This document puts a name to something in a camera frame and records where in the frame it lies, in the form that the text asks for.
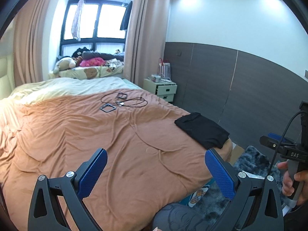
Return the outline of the cream pillow bedding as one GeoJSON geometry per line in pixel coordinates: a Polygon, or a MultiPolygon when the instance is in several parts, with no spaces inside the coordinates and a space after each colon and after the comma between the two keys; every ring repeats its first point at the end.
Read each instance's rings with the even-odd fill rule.
{"type": "Polygon", "coordinates": [[[115,89],[139,88],[132,82],[115,76],[93,80],[56,78],[16,87],[8,99],[18,104],[33,104],[66,95],[88,95],[115,89]]]}

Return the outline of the hanging light garment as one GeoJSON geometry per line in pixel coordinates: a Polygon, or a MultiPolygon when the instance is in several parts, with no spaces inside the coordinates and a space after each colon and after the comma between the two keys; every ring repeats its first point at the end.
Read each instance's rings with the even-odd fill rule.
{"type": "Polygon", "coordinates": [[[77,9],[75,11],[75,15],[73,18],[72,28],[71,28],[71,34],[74,39],[77,41],[81,40],[80,37],[80,24],[81,24],[81,16],[82,16],[82,9],[85,4],[85,0],[79,0],[77,3],[77,9]]]}

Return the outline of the black square frame near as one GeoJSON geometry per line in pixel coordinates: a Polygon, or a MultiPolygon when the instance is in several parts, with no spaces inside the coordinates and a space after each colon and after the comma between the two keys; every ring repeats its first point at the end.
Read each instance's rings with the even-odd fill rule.
{"type": "Polygon", "coordinates": [[[102,110],[105,113],[110,113],[110,112],[116,110],[116,107],[114,105],[109,104],[109,103],[105,103],[104,105],[102,105],[100,107],[100,110],[102,110]]]}

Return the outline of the right beige curtain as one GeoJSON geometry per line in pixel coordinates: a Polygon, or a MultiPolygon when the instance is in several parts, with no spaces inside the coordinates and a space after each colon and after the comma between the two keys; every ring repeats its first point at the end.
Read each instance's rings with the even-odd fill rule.
{"type": "Polygon", "coordinates": [[[142,86],[164,55],[171,0],[134,0],[125,43],[124,78],[142,86]]]}

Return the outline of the white bedside drawer cabinet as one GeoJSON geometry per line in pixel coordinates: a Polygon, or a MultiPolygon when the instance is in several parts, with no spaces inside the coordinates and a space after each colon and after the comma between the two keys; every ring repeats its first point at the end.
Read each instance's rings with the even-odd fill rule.
{"type": "Polygon", "coordinates": [[[177,84],[174,82],[153,82],[146,78],[144,79],[143,89],[171,103],[177,92],[177,84]]]}

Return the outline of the beige curtain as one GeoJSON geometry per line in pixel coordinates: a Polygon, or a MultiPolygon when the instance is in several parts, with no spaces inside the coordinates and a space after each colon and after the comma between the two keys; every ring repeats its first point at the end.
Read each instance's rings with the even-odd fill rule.
{"type": "Polygon", "coordinates": [[[43,28],[51,0],[28,0],[15,17],[15,85],[42,81],[43,28]]]}
{"type": "Polygon", "coordinates": [[[142,86],[164,55],[171,0],[134,0],[125,43],[124,78],[142,86]]]}

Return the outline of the pink cloth on sill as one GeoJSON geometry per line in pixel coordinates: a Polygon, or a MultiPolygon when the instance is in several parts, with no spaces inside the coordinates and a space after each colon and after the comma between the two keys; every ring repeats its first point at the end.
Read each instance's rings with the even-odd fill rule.
{"type": "Polygon", "coordinates": [[[85,60],[83,59],[80,63],[80,67],[96,67],[96,66],[104,66],[106,61],[100,57],[95,57],[92,59],[85,60]]]}

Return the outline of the left beige curtain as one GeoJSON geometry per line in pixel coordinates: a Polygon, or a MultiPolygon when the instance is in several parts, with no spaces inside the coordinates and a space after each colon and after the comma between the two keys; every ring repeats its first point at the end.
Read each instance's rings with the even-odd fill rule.
{"type": "Polygon", "coordinates": [[[15,85],[42,81],[43,28],[51,0],[28,0],[15,17],[15,85]]]}

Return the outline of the black square frame far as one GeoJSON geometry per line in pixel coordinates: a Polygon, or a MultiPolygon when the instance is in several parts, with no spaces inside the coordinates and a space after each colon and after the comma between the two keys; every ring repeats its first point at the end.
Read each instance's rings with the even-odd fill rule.
{"type": "Polygon", "coordinates": [[[116,96],[116,98],[121,99],[121,100],[126,100],[127,99],[127,94],[123,92],[119,92],[116,96]]]}

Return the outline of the hanging dark garment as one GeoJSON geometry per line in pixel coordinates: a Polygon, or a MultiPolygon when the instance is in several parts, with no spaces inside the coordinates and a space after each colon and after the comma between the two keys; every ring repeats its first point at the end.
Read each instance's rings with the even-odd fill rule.
{"type": "Polygon", "coordinates": [[[124,12],[122,22],[121,22],[121,25],[120,25],[120,30],[127,30],[128,29],[128,24],[129,24],[129,21],[130,21],[132,6],[133,6],[133,1],[130,1],[129,4],[126,6],[126,10],[124,12]]]}

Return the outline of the patterned slipper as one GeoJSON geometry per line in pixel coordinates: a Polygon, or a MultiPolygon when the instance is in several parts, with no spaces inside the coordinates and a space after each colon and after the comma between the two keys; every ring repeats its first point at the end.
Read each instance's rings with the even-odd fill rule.
{"type": "Polygon", "coordinates": [[[189,198],[188,206],[192,208],[208,191],[209,187],[204,186],[195,191],[189,198]]]}

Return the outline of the black square frame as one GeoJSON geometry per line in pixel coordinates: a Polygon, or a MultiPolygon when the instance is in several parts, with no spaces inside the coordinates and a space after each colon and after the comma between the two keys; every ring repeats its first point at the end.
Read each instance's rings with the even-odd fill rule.
{"type": "Polygon", "coordinates": [[[105,113],[110,113],[110,112],[116,110],[116,107],[114,105],[109,104],[109,103],[105,103],[104,105],[102,105],[100,107],[100,110],[102,110],[105,113]]]}
{"type": "Polygon", "coordinates": [[[123,92],[119,92],[116,96],[116,98],[121,99],[121,100],[126,100],[127,99],[127,94],[123,92]]]}

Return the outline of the bear print cushion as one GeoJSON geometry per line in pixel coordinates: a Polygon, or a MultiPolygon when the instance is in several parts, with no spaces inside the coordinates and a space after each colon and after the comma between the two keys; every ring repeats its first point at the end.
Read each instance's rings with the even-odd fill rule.
{"type": "Polygon", "coordinates": [[[119,76],[121,78],[123,73],[123,68],[124,68],[123,65],[112,68],[106,66],[79,67],[75,69],[60,71],[58,74],[50,72],[49,79],[73,78],[79,80],[91,80],[108,76],[119,76]]]}

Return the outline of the grey patterned knee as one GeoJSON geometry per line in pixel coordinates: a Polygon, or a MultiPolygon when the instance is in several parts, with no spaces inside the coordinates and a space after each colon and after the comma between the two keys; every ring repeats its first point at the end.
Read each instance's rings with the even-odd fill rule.
{"type": "Polygon", "coordinates": [[[209,230],[217,221],[219,214],[213,212],[201,215],[188,206],[171,203],[163,207],[152,221],[153,230],[209,230]]]}

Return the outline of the teddy bear plush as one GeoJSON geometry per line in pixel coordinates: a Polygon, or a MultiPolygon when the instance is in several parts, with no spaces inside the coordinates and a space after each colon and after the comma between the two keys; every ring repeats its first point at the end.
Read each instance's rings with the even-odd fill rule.
{"type": "Polygon", "coordinates": [[[73,69],[75,67],[76,67],[76,62],[71,57],[63,57],[62,59],[56,62],[53,73],[58,74],[60,71],[73,69]]]}

